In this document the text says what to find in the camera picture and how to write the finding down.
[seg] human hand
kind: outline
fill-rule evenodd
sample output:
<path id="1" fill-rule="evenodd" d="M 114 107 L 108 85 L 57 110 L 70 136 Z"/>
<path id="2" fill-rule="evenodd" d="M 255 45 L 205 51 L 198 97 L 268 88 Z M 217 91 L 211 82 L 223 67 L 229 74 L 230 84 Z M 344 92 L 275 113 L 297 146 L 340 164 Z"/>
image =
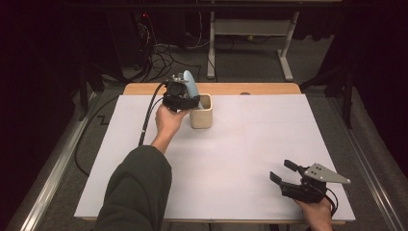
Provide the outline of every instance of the human hand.
<path id="1" fill-rule="evenodd" d="M 165 154 L 171 139 L 179 130 L 181 121 L 188 112 L 184 110 L 174 113 L 163 104 L 160 105 L 156 112 L 157 135 L 152 145 Z"/>
<path id="2" fill-rule="evenodd" d="M 308 204 L 295 200 L 303 211 L 303 216 L 312 231 L 332 231 L 331 225 L 331 204 L 324 198 L 320 203 Z"/>

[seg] black curtain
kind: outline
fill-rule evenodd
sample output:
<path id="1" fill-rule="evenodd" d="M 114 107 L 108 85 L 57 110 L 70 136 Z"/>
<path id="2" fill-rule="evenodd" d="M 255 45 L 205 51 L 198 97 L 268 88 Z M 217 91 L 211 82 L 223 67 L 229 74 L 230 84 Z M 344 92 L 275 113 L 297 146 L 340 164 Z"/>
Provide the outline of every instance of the black curtain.
<path id="1" fill-rule="evenodd" d="M 4 230 L 72 117 L 78 73 L 52 1 L 2 2 L 0 24 Z"/>
<path id="2" fill-rule="evenodd" d="M 372 4 L 373 8 L 344 15 L 319 75 L 342 64 L 351 71 L 354 86 L 378 133 L 408 175 L 408 5 L 400 0 Z"/>

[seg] cup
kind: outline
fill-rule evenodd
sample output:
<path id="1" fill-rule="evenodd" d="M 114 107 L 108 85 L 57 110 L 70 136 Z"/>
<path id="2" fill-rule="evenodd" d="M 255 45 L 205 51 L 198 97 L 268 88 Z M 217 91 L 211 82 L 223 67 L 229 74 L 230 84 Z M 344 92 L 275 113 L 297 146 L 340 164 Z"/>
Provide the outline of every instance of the cup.
<path id="1" fill-rule="evenodd" d="M 213 100 L 210 94 L 200 94 L 200 102 L 204 109 L 190 110 L 192 128 L 210 128 L 213 125 Z"/>

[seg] blue object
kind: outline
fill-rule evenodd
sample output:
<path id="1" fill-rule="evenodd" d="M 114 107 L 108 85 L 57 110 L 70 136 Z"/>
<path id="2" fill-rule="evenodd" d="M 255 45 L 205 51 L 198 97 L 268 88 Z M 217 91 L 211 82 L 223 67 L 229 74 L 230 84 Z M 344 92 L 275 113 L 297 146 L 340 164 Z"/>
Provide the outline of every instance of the blue object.
<path id="1" fill-rule="evenodd" d="M 187 87 L 187 93 L 191 98 L 200 95 L 198 93 L 197 85 L 195 84 L 194 78 L 192 77 L 191 73 L 188 70 L 184 71 L 183 79 L 188 81 L 187 83 L 185 83 L 185 85 Z M 204 109 L 203 105 L 201 104 L 201 101 L 198 103 L 198 108 Z"/>

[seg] wrist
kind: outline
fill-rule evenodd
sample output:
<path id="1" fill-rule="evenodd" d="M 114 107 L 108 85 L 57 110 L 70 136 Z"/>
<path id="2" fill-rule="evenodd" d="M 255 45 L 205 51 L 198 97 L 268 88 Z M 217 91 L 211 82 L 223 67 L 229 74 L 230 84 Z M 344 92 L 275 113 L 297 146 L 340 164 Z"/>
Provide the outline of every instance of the wrist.
<path id="1" fill-rule="evenodd" d="M 333 231 L 331 223 L 321 224 L 319 226 L 310 227 L 308 230 L 311 231 Z"/>
<path id="2" fill-rule="evenodd" d="M 167 147 L 170 144 L 172 136 L 170 134 L 160 133 L 157 134 L 156 138 L 151 143 L 152 146 L 156 147 L 163 154 L 166 153 Z"/>

